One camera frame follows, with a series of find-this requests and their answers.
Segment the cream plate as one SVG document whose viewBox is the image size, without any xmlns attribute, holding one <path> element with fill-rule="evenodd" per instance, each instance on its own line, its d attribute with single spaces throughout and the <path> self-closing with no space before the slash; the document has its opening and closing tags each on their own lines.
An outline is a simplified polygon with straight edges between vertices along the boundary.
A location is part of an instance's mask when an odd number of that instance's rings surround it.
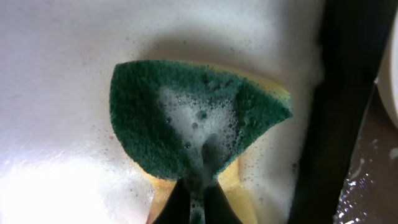
<svg viewBox="0 0 398 224">
<path fill-rule="evenodd" d="M 390 120 L 397 127 L 397 21 L 392 26 L 384 51 L 377 89 Z"/>
</svg>

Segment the green yellow sponge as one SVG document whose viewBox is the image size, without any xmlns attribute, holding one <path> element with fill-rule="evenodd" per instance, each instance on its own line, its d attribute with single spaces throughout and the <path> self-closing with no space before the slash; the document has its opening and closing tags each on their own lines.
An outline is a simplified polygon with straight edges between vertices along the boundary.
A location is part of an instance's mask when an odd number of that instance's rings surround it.
<svg viewBox="0 0 398 224">
<path fill-rule="evenodd" d="M 211 141 L 228 202 L 244 223 L 257 222 L 239 180 L 238 157 L 292 116 L 283 87 L 205 63 L 138 60 L 115 66 L 109 111 L 117 139 L 154 186 L 151 220 L 176 181 L 201 169 L 201 148 Z"/>
</svg>

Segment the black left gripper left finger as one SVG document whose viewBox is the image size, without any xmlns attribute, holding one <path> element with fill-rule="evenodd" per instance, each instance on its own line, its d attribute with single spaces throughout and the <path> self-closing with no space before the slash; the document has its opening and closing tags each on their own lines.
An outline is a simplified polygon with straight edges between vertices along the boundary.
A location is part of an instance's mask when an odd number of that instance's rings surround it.
<svg viewBox="0 0 398 224">
<path fill-rule="evenodd" d="M 190 192 L 185 181 L 177 181 L 165 207 L 153 224 L 189 224 L 190 221 Z"/>
</svg>

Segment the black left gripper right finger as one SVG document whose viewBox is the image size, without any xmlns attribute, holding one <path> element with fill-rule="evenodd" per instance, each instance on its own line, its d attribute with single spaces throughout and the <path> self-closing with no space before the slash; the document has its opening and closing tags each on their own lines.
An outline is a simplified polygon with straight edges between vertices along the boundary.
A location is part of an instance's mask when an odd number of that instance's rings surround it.
<svg viewBox="0 0 398 224">
<path fill-rule="evenodd" d="M 205 189 L 204 211 L 206 224 L 242 224 L 229 205 L 219 183 Z"/>
</svg>

